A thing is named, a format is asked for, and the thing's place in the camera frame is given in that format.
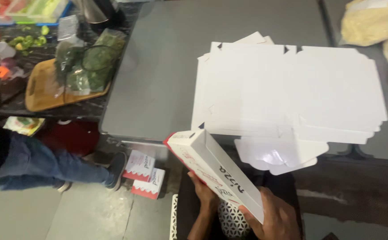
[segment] shoe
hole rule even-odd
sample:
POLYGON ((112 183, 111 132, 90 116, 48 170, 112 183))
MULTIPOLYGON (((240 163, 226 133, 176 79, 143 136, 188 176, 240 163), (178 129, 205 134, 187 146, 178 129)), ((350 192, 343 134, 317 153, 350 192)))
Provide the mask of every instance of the shoe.
POLYGON ((121 175, 127 164, 127 155, 125 152, 117 152, 112 158, 108 171, 114 175, 114 180, 108 186, 109 189, 116 191, 120 187, 121 175))
POLYGON ((63 193, 71 187, 71 182, 65 181, 63 185, 57 188, 59 193, 63 193))

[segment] person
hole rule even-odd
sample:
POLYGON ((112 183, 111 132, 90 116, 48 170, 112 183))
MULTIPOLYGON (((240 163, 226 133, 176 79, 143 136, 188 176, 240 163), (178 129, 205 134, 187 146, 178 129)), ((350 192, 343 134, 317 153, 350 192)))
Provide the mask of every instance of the person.
POLYGON ((0 190, 50 186, 63 192, 71 182, 116 190, 126 163, 126 154, 119 152, 108 168, 88 164, 66 150, 53 152, 38 139, 0 128, 0 190))
MULTIPOLYGON (((268 171, 255 170, 250 166, 240 166, 240 169, 255 186, 259 186, 264 211, 264 222, 259 222, 244 206, 239 206, 239 211, 251 227, 244 239, 302 239, 302 221, 293 175, 273 176, 268 171)), ((217 217, 219 197, 187 168, 183 172, 176 210, 177 239, 227 239, 217 217)))
MULTIPOLYGON (((189 172, 188 175, 194 183, 201 207, 187 239, 202 240, 206 239, 210 233, 210 226, 212 226, 213 218, 218 210, 219 197, 192 172, 189 172)), ((263 223, 260 223, 245 206, 239 206, 239 210, 243 213, 257 239, 301 240, 295 209, 284 200, 276 197, 269 188, 260 186, 258 189, 262 198, 263 223)))

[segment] green vegetable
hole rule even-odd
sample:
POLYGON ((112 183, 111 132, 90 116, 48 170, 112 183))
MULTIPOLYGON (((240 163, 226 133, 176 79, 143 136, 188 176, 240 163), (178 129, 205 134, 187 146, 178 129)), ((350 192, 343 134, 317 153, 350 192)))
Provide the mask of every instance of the green vegetable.
POLYGON ((9 45, 10 46, 16 46, 18 43, 22 43, 24 40, 25 40, 25 38, 22 37, 22 36, 15 37, 13 40, 11 40, 9 42, 9 45))
POLYGON ((58 7, 58 4, 60 2, 61 2, 60 0, 48 0, 46 2, 46 6, 42 11, 42 15, 51 16, 53 14, 53 11, 55 11, 55 9, 58 7))
POLYGON ((34 45, 34 38, 31 35, 28 35, 25 37, 24 41, 22 42, 22 50, 26 50, 34 45))
POLYGON ((36 40, 34 40, 35 46, 43 46, 47 43, 47 39, 44 36, 39 36, 36 40))
POLYGON ((26 30, 31 30, 31 27, 30 26, 24 26, 24 28, 22 28, 23 32, 25 32, 26 30))
POLYGON ((68 74, 68 86, 79 95, 103 91, 123 50, 124 38, 122 32, 105 29, 94 47, 84 53, 82 64, 77 63, 68 74))
POLYGON ((25 8, 22 8, 21 10, 19 10, 18 13, 27 13, 28 9, 31 7, 33 2, 35 1, 30 0, 28 4, 25 6, 25 8))
POLYGON ((50 32, 50 29, 48 26, 44 25, 41 27, 41 35, 47 35, 50 32))
POLYGON ((17 50, 23 50, 24 49, 24 47, 22 46, 22 43, 16 44, 15 47, 16 47, 17 50))

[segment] white pizza box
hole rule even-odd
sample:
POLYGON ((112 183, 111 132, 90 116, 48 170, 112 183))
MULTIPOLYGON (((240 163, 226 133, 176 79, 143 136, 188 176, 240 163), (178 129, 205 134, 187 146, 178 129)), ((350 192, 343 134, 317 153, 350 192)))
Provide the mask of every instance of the white pizza box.
POLYGON ((244 205, 263 222, 259 190, 206 130, 176 132, 164 144, 221 199, 244 205))
POLYGON ((132 150, 123 177, 148 182, 154 169, 155 158, 132 150))
POLYGON ((162 169, 154 168, 149 181, 135 180, 130 192, 150 199, 157 199, 163 184, 163 179, 165 178, 165 173, 166 171, 162 169))

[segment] concrete floor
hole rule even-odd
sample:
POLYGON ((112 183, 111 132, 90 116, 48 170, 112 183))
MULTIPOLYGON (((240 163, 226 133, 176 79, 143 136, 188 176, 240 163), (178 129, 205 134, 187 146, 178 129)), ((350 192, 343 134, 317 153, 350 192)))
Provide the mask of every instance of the concrete floor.
POLYGON ((182 167, 175 163, 157 200, 130 193, 130 180, 117 192, 100 184, 73 184, 62 195, 51 188, 0 192, 0 240, 167 240, 182 167))

